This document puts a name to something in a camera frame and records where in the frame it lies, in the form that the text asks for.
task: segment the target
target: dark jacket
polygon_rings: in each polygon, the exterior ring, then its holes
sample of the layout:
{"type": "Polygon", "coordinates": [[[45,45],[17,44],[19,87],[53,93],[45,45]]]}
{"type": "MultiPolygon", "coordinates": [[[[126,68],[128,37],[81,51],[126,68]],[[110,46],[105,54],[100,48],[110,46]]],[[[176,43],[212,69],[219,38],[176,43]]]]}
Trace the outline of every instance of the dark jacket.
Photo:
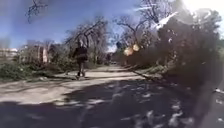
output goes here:
{"type": "Polygon", "coordinates": [[[79,62],[88,60],[87,48],[85,47],[76,48],[73,57],[75,57],[76,60],[79,62]]]}

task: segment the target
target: man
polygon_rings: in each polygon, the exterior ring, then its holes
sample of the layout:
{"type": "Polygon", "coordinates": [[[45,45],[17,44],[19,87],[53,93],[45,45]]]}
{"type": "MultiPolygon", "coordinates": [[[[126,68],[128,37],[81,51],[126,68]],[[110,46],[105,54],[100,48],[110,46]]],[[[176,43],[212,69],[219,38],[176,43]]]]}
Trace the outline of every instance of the man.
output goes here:
{"type": "Polygon", "coordinates": [[[80,77],[82,74],[85,77],[84,64],[88,60],[87,48],[82,46],[82,43],[77,42],[78,47],[75,49],[74,57],[76,57],[76,61],[78,63],[79,71],[77,77],[80,77]]]}

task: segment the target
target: dirt road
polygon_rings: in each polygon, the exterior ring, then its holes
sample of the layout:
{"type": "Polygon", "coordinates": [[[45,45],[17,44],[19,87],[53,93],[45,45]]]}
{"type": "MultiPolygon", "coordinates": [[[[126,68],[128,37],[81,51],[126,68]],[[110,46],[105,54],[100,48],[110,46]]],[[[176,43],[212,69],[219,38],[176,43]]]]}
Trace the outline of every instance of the dirt road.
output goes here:
{"type": "Polygon", "coordinates": [[[0,128],[183,127],[191,102],[135,73],[101,67],[0,85],[0,128]]]}

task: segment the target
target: sky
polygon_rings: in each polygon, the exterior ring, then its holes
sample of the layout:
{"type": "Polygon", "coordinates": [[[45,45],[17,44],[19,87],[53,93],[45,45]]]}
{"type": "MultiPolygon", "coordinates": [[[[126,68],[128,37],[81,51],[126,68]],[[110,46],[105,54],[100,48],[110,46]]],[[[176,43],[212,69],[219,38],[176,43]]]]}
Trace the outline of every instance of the sky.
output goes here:
{"type": "Polygon", "coordinates": [[[137,1],[51,0],[49,6],[29,24],[26,12],[32,0],[0,0],[0,38],[10,38],[11,48],[18,48],[28,39],[53,39],[59,43],[66,38],[67,30],[97,14],[109,20],[128,14],[137,1]]]}

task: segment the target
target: person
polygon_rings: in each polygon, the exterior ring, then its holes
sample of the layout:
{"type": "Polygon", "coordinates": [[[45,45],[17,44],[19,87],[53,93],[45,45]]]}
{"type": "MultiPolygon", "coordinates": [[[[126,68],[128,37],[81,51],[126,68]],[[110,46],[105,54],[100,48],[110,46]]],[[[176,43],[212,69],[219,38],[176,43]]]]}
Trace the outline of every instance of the person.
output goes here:
{"type": "Polygon", "coordinates": [[[80,77],[81,74],[85,77],[84,64],[88,60],[87,48],[82,45],[80,41],[77,42],[78,47],[75,49],[74,57],[76,58],[78,64],[78,73],[77,77],[80,77]]]}
{"type": "Polygon", "coordinates": [[[109,53],[106,56],[106,60],[107,60],[107,65],[110,65],[110,63],[111,63],[111,55],[109,53]]]}

